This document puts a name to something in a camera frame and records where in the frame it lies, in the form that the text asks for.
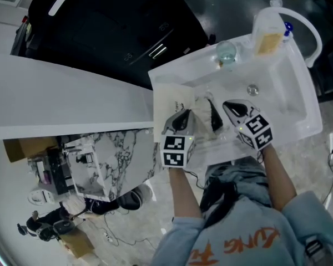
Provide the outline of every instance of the black machine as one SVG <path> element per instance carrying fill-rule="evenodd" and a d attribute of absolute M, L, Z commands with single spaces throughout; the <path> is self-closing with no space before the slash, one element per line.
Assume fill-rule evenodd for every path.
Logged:
<path fill-rule="evenodd" d="M 11 54 L 151 89 L 149 70 L 207 42 L 184 0 L 33 0 Z"/>
<path fill-rule="evenodd" d="M 54 225 L 42 224 L 42 226 L 36 231 L 40 240 L 49 242 L 52 239 L 56 239 L 60 234 L 68 234 L 74 230 L 75 224 L 72 221 L 61 220 Z"/>

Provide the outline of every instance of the floor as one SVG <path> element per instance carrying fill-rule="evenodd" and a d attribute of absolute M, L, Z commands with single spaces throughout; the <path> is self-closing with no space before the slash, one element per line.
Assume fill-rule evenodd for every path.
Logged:
<path fill-rule="evenodd" d="M 300 140 L 293 144 L 278 147 L 277 151 L 298 193 L 313 190 L 320 200 L 328 194 L 333 176 L 327 165 L 330 138 L 333 139 L 333 101 L 320 104 L 323 121 L 322 133 Z M 196 179 L 187 175 L 193 191 L 200 202 L 202 190 L 196 187 Z M 198 173 L 203 185 L 204 174 Z M 153 197 L 137 211 L 119 209 L 106 215 L 109 229 L 103 217 L 82 223 L 84 230 L 93 245 L 96 255 L 108 265 L 149 265 L 154 249 L 158 246 L 163 234 L 170 230 L 173 217 L 173 203 L 169 177 L 160 173 L 151 178 L 147 184 L 153 189 Z M 328 200 L 328 211 L 333 216 L 333 189 Z M 105 232 L 112 238 L 109 241 Z M 134 244 L 130 246 L 119 241 Z"/>
<path fill-rule="evenodd" d="M 207 34 L 216 34 L 217 41 L 237 37 L 251 32 L 253 17 L 262 8 L 269 5 L 269 0 L 185 0 L 200 20 Z M 326 43 L 333 36 L 330 9 L 323 1 L 314 3 L 312 0 L 283 0 L 284 7 L 293 9 L 318 29 L 323 42 Z M 291 18 L 293 22 L 295 40 L 302 54 L 309 56 L 316 47 L 314 37 L 302 24 Z M 313 190 L 319 199 L 323 200 L 330 190 L 332 174 L 327 165 L 330 139 L 333 138 L 333 101 L 320 104 L 323 119 L 323 132 L 313 137 L 303 139 L 297 143 L 279 147 L 280 158 L 291 176 L 297 191 Z M 203 174 L 199 174 L 203 183 Z M 198 200 L 202 190 L 195 184 L 195 178 L 189 176 Z M 95 253 L 108 265 L 148 265 L 163 234 L 170 230 L 173 217 L 173 204 L 167 173 L 158 174 L 148 184 L 152 186 L 153 198 L 140 210 L 127 213 L 120 209 L 114 214 L 103 218 L 86 221 L 81 226 L 95 245 Z M 333 216 L 333 189 L 328 210 Z M 104 233 L 108 232 L 112 240 L 109 241 Z M 125 242 L 134 243 L 148 238 L 148 241 L 137 242 L 130 246 Z"/>

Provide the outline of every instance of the plastic bottle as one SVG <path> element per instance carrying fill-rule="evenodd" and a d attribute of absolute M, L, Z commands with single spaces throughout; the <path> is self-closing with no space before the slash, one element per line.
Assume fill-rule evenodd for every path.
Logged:
<path fill-rule="evenodd" d="M 293 38 L 293 33 L 292 31 L 294 30 L 294 26 L 289 23 L 289 22 L 285 22 L 285 27 L 286 27 L 286 31 L 284 33 L 284 37 L 282 39 L 282 43 L 287 43 L 289 42 L 292 38 Z"/>
<path fill-rule="evenodd" d="M 282 42 L 286 28 L 280 15 L 276 12 L 263 12 L 255 17 L 252 40 L 255 55 L 274 53 Z"/>

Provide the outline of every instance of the black appliance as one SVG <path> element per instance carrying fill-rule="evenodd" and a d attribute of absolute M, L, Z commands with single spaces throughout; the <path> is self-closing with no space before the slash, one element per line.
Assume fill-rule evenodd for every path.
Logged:
<path fill-rule="evenodd" d="M 48 175 L 50 183 L 38 183 L 38 187 L 61 195 L 74 189 L 72 175 L 66 160 L 60 149 L 46 149 L 45 151 L 31 157 L 31 161 L 36 165 L 43 162 L 44 173 Z"/>
<path fill-rule="evenodd" d="M 184 0 L 33 0 L 12 54 L 151 89 L 148 71 L 205 47 Z"/>

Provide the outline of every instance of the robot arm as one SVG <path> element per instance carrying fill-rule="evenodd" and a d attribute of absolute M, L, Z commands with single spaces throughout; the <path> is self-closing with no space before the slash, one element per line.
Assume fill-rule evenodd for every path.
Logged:
<path fill-rule="evenodd" d="M 263 111 L 248 100 L 228 100 L 223 103 L 236 133 L 243 143 L 259 151 L 273 140 L 271 123 Z"/>
<path fill-rule="evenodd" d="M 181 110 L 165 123 L 160 138 L 160 156 L 163 167 L 186 167 L 195 147 L 196 116 Z"/>

